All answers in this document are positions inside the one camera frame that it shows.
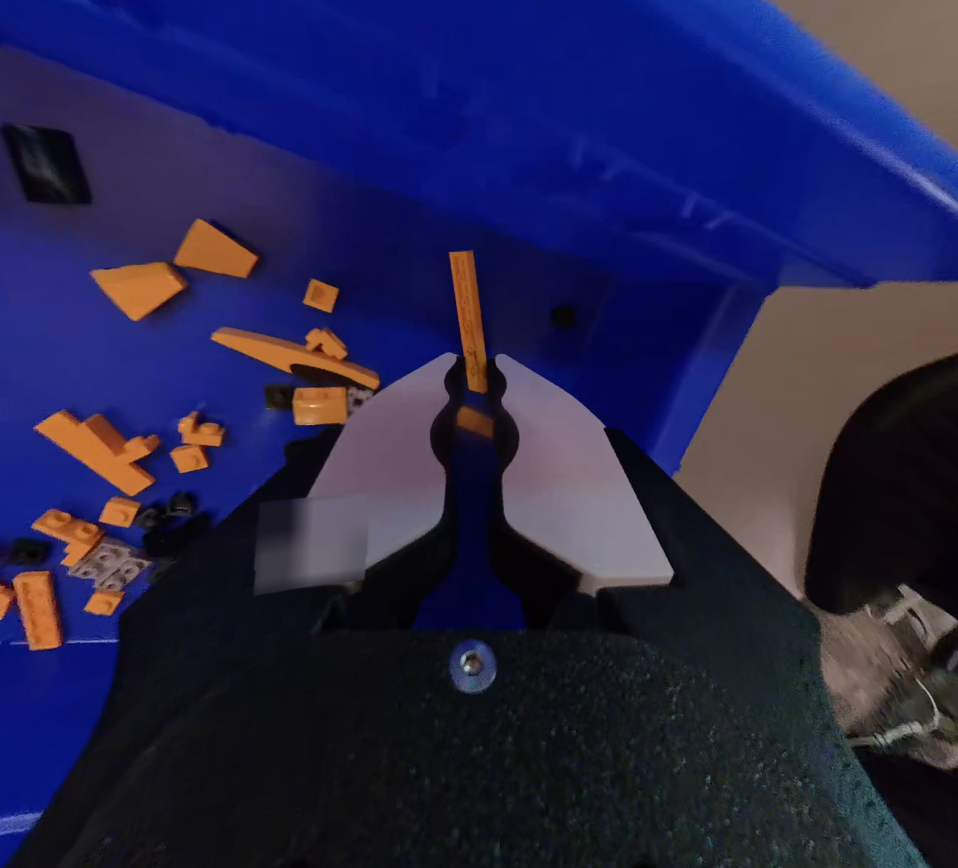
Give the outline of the black rectangular tile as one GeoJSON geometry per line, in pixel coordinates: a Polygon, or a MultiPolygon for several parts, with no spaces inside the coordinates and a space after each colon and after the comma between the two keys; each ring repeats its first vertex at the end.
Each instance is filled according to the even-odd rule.
{"type": "Polygon", "coordinates": [[[28,203],[69,206],[92,203],[77,145],[69,132],[4,123],[2,137],[28,203]]]}

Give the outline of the blue plastic bin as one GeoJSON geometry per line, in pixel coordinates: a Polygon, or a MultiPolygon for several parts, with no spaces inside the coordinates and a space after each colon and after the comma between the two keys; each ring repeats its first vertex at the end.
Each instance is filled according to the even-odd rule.
{"type": "Polygon", "coordinates": [[[366,389],[259,376],[281,461],[118,622],[84,749],[9,866],[924,866],[840,737],[818,622],[660,467],[782,282],[956,272],[956,157],[760,0],[2,0],[2,125],[90,205],[2,250],[292,288],[366,389]],[[487,393],[449,253],[474,254],[487,393]],[[577,307],[574,331],[550,311],[577,307]],[[452,353],[443,517],[365,567],[308,496],[344,423],[452,353]],[[505,521],[504,354],[605,432],[675,575],[590,595],[505,521]],[[487,412],[491,441],[462,431],[487,412]]]}

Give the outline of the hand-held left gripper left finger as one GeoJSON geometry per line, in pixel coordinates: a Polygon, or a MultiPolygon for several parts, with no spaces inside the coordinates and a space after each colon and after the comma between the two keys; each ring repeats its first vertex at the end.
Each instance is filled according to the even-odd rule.
{"type": "Polygon", "coordinates": [[[365,567],[435,529],[444,514],[447,474],[431,442],[450,401],[446,376],[458,361],[438,356],[363,403],[342,431],[308,496],[351,512],[365,536],[365,567]]]}

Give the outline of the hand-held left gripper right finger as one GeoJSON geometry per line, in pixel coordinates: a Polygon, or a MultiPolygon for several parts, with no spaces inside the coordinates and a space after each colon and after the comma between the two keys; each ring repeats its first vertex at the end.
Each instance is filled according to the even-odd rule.
{"type": "Polygon", "coordinates": [[[515,359],[495,363],[518,435],[502,478],[509,527],[572,568],[584,593],[669,585],[674,569],[602,420],[515,359]]]}

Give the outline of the loose orange black lego pieces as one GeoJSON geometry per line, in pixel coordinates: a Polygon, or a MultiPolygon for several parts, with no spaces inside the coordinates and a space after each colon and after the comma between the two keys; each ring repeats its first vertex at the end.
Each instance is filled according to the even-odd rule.
{"type": "Polygon", "coordinates": [[[348,346],[334,359],[285,318],[317,313],[318,283],[305,269],[292,288],[172,261],[87,268],[58,244],[2,250],[2,642],[23,653],[69,645],[116,607],[82,605],[96,588],[51,557],[86,562],[106,539],[134,540],[133,556],[190,551],[280,465],[287,431],[259,422],[259,376],[312,367],[373,389],[384,357],[360,335],[359,290],[340,272],[325,287],[345,294],[330,327],[348,346]]]}

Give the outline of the person's right forearm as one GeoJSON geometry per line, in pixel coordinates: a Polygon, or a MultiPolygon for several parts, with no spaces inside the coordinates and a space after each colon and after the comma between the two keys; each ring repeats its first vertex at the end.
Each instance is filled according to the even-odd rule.
{"type": "Polygon", "coordinates": [[[869,395],[824,469],[804,591],[849,614],[900,586],[957,615],[957,356],[869,395]]]}

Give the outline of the long orange lego plate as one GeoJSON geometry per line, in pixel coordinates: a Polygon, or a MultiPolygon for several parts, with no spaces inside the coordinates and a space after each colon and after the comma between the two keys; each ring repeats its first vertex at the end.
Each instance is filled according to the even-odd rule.
{"type": "MultiPolygon", "coordinates": [[[[487,359],[479,289],[471,250],[451,251],[449,263],[469,392],[487,393],[487,359]]],[[[477,407],[463,404],[456,414],[456,425],[462,431],[491,441],[494,434],[492,417],[477,407]]]]}

